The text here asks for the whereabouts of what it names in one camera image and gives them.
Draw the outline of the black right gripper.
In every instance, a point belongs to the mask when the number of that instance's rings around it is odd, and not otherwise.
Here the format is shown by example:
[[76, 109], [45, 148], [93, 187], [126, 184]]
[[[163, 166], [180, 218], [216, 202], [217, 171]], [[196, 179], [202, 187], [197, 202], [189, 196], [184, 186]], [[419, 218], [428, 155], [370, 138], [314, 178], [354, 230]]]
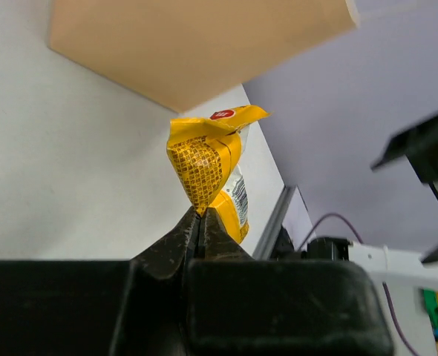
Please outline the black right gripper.
[[375, 171], [403, 157], [438, 202], [438, 113], [392, 136], [370, 169]]

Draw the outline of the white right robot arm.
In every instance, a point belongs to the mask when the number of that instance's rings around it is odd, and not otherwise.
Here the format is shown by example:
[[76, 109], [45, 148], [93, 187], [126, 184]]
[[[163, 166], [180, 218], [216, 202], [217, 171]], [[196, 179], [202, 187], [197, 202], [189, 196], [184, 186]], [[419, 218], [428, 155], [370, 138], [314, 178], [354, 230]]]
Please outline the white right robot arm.
[[[406, 158], [420, 182], [427, 185], [438, 201], [438, 113], [392, 136], [372, 170]], [[376, 281], [395, 280], [419, 289], [438, 291], [438, 245], [425, 254], [373, 247], [361, 240], [308, 235], [287, 259], [349, 260], [360, 265]]]

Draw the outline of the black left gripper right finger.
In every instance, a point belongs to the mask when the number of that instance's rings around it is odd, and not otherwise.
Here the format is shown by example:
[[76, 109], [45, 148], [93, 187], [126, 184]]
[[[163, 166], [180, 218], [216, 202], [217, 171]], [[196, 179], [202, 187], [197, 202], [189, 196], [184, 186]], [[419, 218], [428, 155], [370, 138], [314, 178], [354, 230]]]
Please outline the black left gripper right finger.
[[372, 280], [355, 263], [254, 260], [189, 209], [183, 342], [188, 355], [392, 355]]

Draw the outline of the yellow snack bar wrapper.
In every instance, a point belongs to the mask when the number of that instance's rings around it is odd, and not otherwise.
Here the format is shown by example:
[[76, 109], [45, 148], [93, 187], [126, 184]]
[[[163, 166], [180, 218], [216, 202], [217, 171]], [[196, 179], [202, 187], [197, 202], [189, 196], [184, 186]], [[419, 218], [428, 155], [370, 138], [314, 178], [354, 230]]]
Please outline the yellow snack bar wrapper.
[[249, 200], [239, 160], [249, 126], [268, 116], [264, 109], [246, 105], [170, 121], [166, 152], [186, 196], [201, 217], [207, 208], [215, 209], [237, 243], [249, 232]]

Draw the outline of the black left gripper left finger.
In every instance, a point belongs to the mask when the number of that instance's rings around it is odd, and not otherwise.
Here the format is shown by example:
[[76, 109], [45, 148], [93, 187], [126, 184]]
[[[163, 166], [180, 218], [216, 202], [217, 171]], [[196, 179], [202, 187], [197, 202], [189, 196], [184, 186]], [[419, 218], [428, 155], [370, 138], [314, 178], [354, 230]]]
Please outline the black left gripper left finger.
[[199, 218], [126, 260], [0, 260], [0, 355], [187, 355], [183, 272]]

